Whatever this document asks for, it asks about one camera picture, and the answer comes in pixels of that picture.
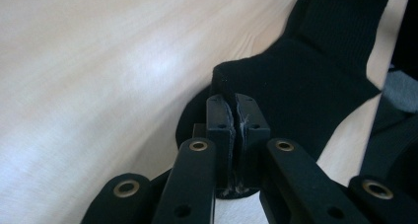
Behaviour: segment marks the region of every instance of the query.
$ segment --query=screw hole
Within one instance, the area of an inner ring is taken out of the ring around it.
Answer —
[[[252,128],[252,129],[258,129],[258,128],[260,128],[260,125],[259,125],[259,124],[254,123],[254,124],[250,125],[250,126],[249,126],[249,128]]]
[[[191,213],[191,208],[186,204],[180,205],[174,209],[175,216],[179,218],[186,217],[190,215],[190,213]]]
[[[121,192],[128,192],[134,189],[134,185],[129,183],[129,184],[123,184],[121,187],[119,187],[119,191]]]
[[[188,147],[193,151],[200,152],[206,150],[206,148],[208,148],[208,144],[202,141],[195,141],[192,142]]]
[[[139,183],[134,180],[127,180],[120,182],[113,189],[113,194],[117,197],[128,197],[132,196],[139,190]]]
[[[371,180],[363,181],[363,189],[374,197],[380,199],[392,199],[393,192],[384,185]]]
[[[342,212],[342,210],[339,209],[338,207],[335,207],[335,206],[329,207],[328,210],[326,210],[326,212],[328,213],[328,215],[330,215],[331,217],[335,219],[344,218],[344,212]]]
[[[290,144],[288,142],[283,142],[283,141],[277,142],[276,147],[278,149],[282,150],[282,151],[285,151],[285,152],[290,152],[290,151],[293,151],[295,149],[295,147],[292,144]]]

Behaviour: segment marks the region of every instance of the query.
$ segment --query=light wood grain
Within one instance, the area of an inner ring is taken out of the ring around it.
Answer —
[[[78,223],[114,176],[168,169],[212,68],[266,48],[295,1],[0,0],[0,223]],[[405,3],[391,1],[381,83]],[[364,124],[353,156],[375,110],[345,121]]]

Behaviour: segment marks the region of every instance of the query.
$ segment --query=gray fabric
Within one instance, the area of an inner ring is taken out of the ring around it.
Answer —
[[[418,81],[400,70],[387,74],[383,96],[401,111],[418,113]]]

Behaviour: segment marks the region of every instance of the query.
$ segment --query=black fabric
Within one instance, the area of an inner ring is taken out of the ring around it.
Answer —
[[[418,0],[408,0],[397,37],[392,64],[418,80]]]
[[[336,126],[379,92],[366,63],[386,2],[298,0],[284,34],[265,52],[214,68],[210,95],[222,94],[232,110],[236,93],[254,98],[272,137],[295,140],[317,159]],[[202,95],[183,112],[177,144],[202,122]]]

